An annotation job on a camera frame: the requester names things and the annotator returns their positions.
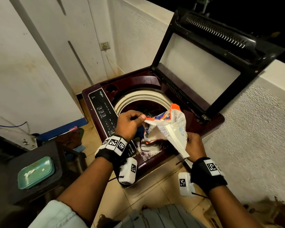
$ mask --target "light blue sleeve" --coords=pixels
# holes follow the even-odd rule
[[[83,220],[62,202],[52,200],[31,223],[29,228],[87,228]]]

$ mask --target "torn detergent packet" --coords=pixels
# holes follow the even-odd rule
[[[171,104],[170,110],[152,118],[145,119],[144,139],[146,143],[156,140],[168,140],[183,156],[189,157],[186,152],[187,133],[186,118],[177,104]]]

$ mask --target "maroon washing machine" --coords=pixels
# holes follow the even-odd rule
[[[114,134],[120,113],[133,109],[153,117],[171,103],[185,114],[186,131],[203,137],[224,122],[219,112],[283,50],[178,9],[151,66],[98,83],[82,96],[102,141]],[[146,146],[141,137],[139,128],[124,151],[137,160],[136,181],[178,155],[168,141]],[[184,163],[188,170],[190,164]]]

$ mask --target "washing machine drum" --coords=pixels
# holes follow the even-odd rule
[[[154,90],[138,90],[124,95],[115,105],[118,115],[128,110],[154,117],[170,109],[171,100]]]

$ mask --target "open lid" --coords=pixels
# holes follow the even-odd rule
[[[207,123],[283,51],[279,46],[179,8],[151,71],[187,103],[202,123]],[[208,104],[201,104],[192,92]]]

